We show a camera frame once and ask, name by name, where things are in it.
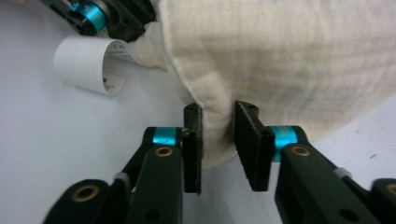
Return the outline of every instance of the beige cloth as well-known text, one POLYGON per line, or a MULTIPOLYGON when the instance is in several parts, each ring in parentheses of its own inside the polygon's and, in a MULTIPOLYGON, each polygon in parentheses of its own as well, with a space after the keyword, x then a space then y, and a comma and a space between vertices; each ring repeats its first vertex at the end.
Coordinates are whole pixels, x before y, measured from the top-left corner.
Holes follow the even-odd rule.
POLYGON ((204 110, 204 167, 235 154, 234 100, 257 105, 265 125, 300 125, 313 140, 396 91, 395 1, 153 3, 158 21, 132 46, 204 110))

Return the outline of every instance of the white surface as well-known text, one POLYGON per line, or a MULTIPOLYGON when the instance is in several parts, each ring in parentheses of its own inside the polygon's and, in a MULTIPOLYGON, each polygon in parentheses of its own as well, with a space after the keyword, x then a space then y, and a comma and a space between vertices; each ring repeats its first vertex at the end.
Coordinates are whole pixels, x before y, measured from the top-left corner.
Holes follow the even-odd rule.
MULTIPOLYGON (((41 223, 70 185, 110 182, 148 126, 182 124, 184 105, 162 70, 110 62, 104 70, 126 78, 114 98, 63 83, 52 60, 73 33, 35 1, 0 2, 1 224, 41 223)), ((392 97, 314 145, 366 188, 396 178, 395 112, 392 97)), ((203 194, 184 195, 184 223, 279 223, 276 176, 269 193, 251 192, 244 176, 237 158, 204 171, 203 194)))

